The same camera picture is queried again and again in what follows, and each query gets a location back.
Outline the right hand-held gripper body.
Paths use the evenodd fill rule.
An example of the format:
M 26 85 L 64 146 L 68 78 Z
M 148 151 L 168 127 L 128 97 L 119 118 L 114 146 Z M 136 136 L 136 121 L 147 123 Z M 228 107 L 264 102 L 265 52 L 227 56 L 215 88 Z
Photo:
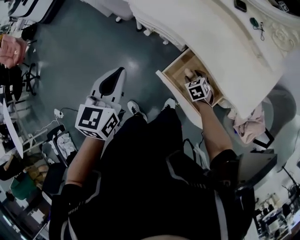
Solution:
M 208 99 L 212 95 L 211 87 L 205 77 L 198 77 L 196 80 L 186 83 L 185 87 L 193 102 Z

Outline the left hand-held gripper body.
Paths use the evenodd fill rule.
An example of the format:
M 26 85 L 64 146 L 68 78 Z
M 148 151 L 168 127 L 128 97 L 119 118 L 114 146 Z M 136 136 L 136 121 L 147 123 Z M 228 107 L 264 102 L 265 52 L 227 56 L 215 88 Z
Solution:
M 86 137 L 107 140 L 120 123 L 120 111 L 118 103 L 88 96 L 79 106 L 75 128 Z

